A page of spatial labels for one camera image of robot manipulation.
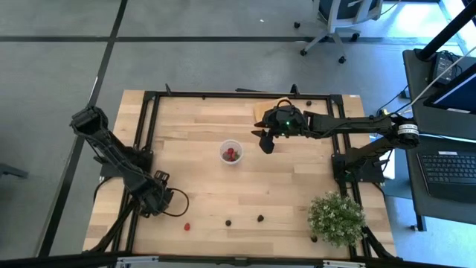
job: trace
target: potted plant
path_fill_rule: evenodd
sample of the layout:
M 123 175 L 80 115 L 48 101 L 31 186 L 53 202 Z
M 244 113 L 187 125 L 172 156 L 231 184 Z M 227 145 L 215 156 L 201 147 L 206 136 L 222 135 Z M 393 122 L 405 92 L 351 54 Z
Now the potted plant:
M 324 198 L 314 198 L 307 221 L 313 241 L 322 237 L 333 246 L 356 246 L 356 242 L 364 237 L 365 215 L 360 205 L 336 192 L 326 193 Z

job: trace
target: white cable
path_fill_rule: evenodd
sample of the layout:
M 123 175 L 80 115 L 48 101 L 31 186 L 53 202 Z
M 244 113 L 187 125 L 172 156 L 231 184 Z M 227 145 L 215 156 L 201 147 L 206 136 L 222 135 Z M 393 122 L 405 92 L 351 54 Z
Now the white cable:
M 391 6 L 389 9 L 387 9 L 384 13 L 381 13 L 381 15 L 385 14 L 386 12 L 390 11 L 392 8 L 394 8 L 398 3 L 400 3 L 402 0 L 399 0 L 397 3 L 393 4 L 393 6 Z
M 453 64 L 451 64 L 445 71 L 443 71 L 440 75 L 438 75 L 437 78 L 435 78 L 433 81 L 431 81 L 431 83 L 429 83 L 425 89 L 423 89 L 422 93 L 420 93 L 411 103 L 410 103 L 410 106 L 414 105 L 416 103 L 416 101 L 423 96 L 423 94 L 425 94 L 425 92 L 427 90 L 429 90 L 431 88 L 431 86 L 433 86 L 433 84 L 435 82 L 437 82 L 438 79 L 440 79 L 440 77 L 442 77 L 448 70 L 451 70 L 451 68 L 453 68 L 453 66 L 457 65 L 462 59 L 464 59 L 466 56 L 468 56 L 471 52 L 473 52 L 473 50 L 476 49 L 476 46 L 473 47 L 470 51 L 468 51 L 466 54 L 464 54 L 464 56 L 462 56 L 461 58 L 459 58 L 457 61 L 455 61 Z

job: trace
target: black desk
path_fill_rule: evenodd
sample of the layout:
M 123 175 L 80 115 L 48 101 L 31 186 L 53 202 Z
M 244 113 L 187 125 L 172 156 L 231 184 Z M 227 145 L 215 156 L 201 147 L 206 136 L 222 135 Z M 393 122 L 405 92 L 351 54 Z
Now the black desk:
M 408 88 L 413 99 L 428 85 L 426 78 L 430 74 L 431 63 L 418 60 L 414 51 L 404 51 L 403 60 Z M 413 113 L 421 133 L 476 139 L 476 115 L 465 115 L 426 107 L 422 105 L 422 102 L 413 105 Z M 422 216 L 476 224 L 476 204 L 437 199 L 428 195 L 417 160 L 417 153 L 428 148 L 438 150 L 445 150 L 445 148 L 446 150 L 458 150 L 460 148 L 461 150 L 476 151 L 476 144 L 420 136 L 418 148 L 407 150 L 408 172 L 411 179 L 412 197 L 419 230 L 423 231 L 425 229 Z

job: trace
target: desk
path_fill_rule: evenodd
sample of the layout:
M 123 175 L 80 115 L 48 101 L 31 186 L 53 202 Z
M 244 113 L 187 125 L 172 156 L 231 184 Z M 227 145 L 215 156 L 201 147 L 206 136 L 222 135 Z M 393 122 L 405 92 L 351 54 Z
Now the desk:
M 418 60 L 415 52 L 409 50 L 403 52 L 403 60 L 408 88 L 412 99 L 414 99 L 428 85 L 426 78 L 430 74 L 431 63 Z M 422 105 L 422 102 L 417 102 L 413 105 L 413 112 L 421 133 L 475 138 L 476 115 L 466 115 L 426 107 Z M 476 211 L 476 204 L 437 199 L 428 195 L 417 160 L 417 153 L 425 148 L 434 150 L 455 150 L 460 148 L 460 150 L 476 151 L 474 144 L 422 136 L 420 136 L 420 145 L 417 148 L 407 150 L 408 171 L 417 219 L 418 217 L 421 219 L 421 216 L 429 216 L 476 224 L 476 214 L 474 213 Z
M 133 143 L 143 96 L 142 91 L 123 93 L 114 134 L 126 145 Z M 359 96 L 345 95 L 343 99 L 346 116 L 363 116 Z M 275 139 L 274 153 L 266 155 L 259 148 L 258 138 L 250 134 L 256 129 L 253 106 L 260 101 L 266 99 L 160 98 L 152 170 L 170 173 L 169 186 L 188 194 L 190 208 L 178 218 L 164 214 L 140 217 L 134 253 L 350 257 L 347 247 L 337 249 L 322 240 L 313 243 L 306 222 L 307 206 L 313 197 L 338 191 L 332 178 L 331 139 L 279 138 Z M 309 107 L 305 100 L 292 103 L 301 110 L 327 114 L 322 100 L 314 100 Z M 237 166 L 225 165 L 219 159 L 219 146 L 228 138 L 244 147 L 243 159 Z M 350 135 L 350 141 L 352 146 L 361 147 L 369 138 L 355 134 Z M 367 183 L 359 183 L 359 187 L 368 226 L 386 250 L 395 255 L 381 192 Z M 121 178 L 111 179 L 98 191 L 84 249 L 95 246 L 116 220 L 122 191 Z M 168 211 L 180 213 L 184 205 L 184 197 L 175 194 Z M 265 219 L 258 223 L 260 214 Z M 232 221 L 230 227 L 225 225 L 226 220 Z M 185 223 L 191 225 L 188 232 L 184 230 Z M 120 249 L 124 249 L 128 225 L 125 224 Z

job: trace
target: wooden table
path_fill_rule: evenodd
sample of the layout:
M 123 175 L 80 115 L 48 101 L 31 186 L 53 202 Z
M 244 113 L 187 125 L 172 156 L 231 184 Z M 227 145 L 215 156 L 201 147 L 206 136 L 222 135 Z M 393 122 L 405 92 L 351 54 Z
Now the wooden table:
M 123 93 L 114 134 L 132 145 L 141 110 L 143 91 Z M 359 96 L 344 95 L 346 116 L 363 116 Z M 141 254 L 248 256 L 279 258 L 349 258 L 347 247 L 335 248 L 319 240 L 313 243 L 306 221 L 307 206 L 314 197 L 338 191 L 332 178 L 330 138 L 275 139 L 271 155 L 263 153 L 253 127 L 254 103 L 263 99 L 162 97 L 152 149 L 152 172 L 170 173 L 169 186 L 190 197 L 183 217 L 164 214 L 139 218 L 133 252 Z M 293 100 L 301 111 L 327 114 L 325 101 Z M 229 166 L 219 159 L 219 146 L 235 139 L 244 147 L 242 161 Z M 341 151 L 344 143 L 339 137 Z M 350 135 L 351 145 L 361 147 L 368 135 Z M 359 183 L 366 221 L 374 235 L 395 255 L 393 238 L 382 193 L 369 183 Z M 118 216 L 123 192 L 121 178 L 111 179 L 98 192 L 84 249 L 90 249 Z M 180 213 L 185 198 L 176 193 L 168 212 Z M 258 215 L 264 221 L 257 222 Z M 231 220 L 231 226 L 225 225 Z M 190 231 L 184 230 L 189 223 Z M 125 248 L 125 224 L 120 249 Z

